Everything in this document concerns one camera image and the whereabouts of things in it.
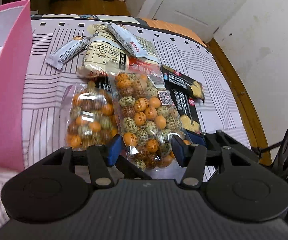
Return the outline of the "black cracker packet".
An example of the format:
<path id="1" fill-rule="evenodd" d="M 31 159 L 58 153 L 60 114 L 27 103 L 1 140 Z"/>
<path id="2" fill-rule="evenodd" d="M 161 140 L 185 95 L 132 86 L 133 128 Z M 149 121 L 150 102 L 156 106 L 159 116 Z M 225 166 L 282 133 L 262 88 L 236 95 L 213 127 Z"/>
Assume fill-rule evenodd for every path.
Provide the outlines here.
<path id="1" fill-rule="evenodd" d="M 181 91 L 170 90 L 171 98 L 180 115 L 183 128 L 194 133 L 201 133 L 196 105 L 193 99 Z"/>
<path id="2" fill-rule="evenodd" d="M 200 82 L 164 64 L 161 65 L 160 70 L 163 74 L 165 85 L 168 88 L 181 91 L 190 98 L 205 101 L 203 85 Z"/>

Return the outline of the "clear bag orange nuts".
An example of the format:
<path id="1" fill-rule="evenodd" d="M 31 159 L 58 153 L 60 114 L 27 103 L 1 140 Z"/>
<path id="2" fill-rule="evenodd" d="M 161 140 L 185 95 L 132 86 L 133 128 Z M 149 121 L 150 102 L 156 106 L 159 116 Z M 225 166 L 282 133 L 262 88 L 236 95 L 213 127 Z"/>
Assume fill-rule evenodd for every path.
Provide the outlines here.
<path id="1" fill-rule="evenodd" d="M 186 133 L 162 77 L 119 72 L 110 74 L 109 82 L 126 158 L 144 171 L 171 165 L 171 139 L 185 140 Z"/>

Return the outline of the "large cream snack bag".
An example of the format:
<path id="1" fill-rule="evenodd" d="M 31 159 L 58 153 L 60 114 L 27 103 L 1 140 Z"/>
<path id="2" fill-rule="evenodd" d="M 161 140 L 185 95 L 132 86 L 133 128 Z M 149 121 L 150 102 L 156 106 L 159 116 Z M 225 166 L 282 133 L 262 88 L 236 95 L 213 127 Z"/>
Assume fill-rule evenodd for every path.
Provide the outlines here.
<path id="1" fill-rule="evenodd" d="M 132 38 L 133 43 L 147 53 L 144 57 L 134 57 L 124 48 L 120 38 L 111 31 L 111 25 L 121 29 Z M 91 38 L 78 73 L 84 77 L 106 76 L 120 72 L 160 75 L 160 64 L 155 46 L 151 41 L 133 35 L 124 26 L 115 23 L 91 24 L 87 27 Z"/>

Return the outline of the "small grey snack bar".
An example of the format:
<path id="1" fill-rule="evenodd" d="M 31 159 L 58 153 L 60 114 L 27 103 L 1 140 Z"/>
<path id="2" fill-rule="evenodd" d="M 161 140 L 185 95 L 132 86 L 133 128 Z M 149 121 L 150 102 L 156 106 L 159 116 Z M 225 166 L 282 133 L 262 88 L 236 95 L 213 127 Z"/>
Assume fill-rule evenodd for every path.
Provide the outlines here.
<path id="1" fill-rule="evenodd" d="M 89 39 L 76 36 L 53 53 L 49 54 L 46 57 L 45 62 L 57 70 L 61 70 L 70 59 L 84 50 L 88 43 Z"/>

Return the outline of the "white snack bar wrapper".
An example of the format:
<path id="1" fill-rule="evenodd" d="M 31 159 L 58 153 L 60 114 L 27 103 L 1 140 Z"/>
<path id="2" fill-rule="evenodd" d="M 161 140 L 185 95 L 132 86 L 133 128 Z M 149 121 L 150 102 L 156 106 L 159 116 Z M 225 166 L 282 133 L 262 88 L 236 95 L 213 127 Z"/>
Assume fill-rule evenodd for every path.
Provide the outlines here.
<path id="1" fill-rule="evenodd" d="M 107 28 L 130 55 L 137 58 L 148 56 L 148 52 L 128 29 L 112 22 L 107 24 Z"/>

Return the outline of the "pink storage box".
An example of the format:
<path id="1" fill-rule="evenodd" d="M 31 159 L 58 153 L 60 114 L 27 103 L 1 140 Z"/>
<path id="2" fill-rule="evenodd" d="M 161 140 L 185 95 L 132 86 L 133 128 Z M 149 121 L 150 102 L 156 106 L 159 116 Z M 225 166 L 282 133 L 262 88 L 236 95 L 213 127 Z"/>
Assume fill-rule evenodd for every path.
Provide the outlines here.
<path id="1" fill-rule="evenodd" d="M 30 2 L 0 5 L 0 167 L 24 168 L 22 95 L 32 46 Z"/>

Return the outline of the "striped white bed sheet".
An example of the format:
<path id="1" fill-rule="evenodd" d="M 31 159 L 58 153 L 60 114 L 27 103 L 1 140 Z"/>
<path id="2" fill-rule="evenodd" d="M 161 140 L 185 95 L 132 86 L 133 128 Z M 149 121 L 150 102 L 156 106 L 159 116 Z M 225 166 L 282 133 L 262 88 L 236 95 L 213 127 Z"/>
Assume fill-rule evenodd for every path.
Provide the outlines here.
<path id="1" fill-rule="evenodd" d="M 201 82 L 205 101 L 196 109 L 203 132 L 222 130 L 244 146 L 246 135 L 233 93 L 211 52 L 197 35 L 177 25 L 161 21 L 124 17 L 123 25 L 137 36 L 152 42 L 161 64 Z M 58 123 L 64 91 L 80 82 L 77 69 L 83 55 L 70 60 L 62 70 L 45 63 L 45 57 L 74 36 L 88 36 L 87 27 L 100 23 L 98 17 L 84 15 L 34 17 L 32 48 L 24 80 L 22 101 L 22 146 L 20 160 L 25 167 L 51 154 L 64 143 L 64 126 Z"/>

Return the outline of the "white door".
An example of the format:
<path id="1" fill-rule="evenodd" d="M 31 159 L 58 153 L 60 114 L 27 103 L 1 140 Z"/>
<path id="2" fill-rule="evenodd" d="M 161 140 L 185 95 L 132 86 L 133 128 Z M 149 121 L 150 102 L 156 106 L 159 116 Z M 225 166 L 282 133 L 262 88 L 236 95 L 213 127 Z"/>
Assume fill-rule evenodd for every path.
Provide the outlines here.
<path id="1" fill-rule="evenodd" d="M 145 0 L 138 16 L 191 29 L 206 42 L 247 0 Z"/>

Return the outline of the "wooden bed frame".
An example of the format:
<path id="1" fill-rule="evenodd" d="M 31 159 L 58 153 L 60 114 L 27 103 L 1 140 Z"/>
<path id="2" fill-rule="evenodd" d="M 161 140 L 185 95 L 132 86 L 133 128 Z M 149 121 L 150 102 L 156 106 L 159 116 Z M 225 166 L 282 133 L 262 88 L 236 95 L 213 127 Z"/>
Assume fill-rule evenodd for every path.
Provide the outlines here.
<path id="1" fill-rule="evenodd" d="M 269 145 L 259 116 L 233 65 L 214 38 L 207 43 L 207 47 L 232 91 L 250 145 L 254 148 L 267 148 Z"/>

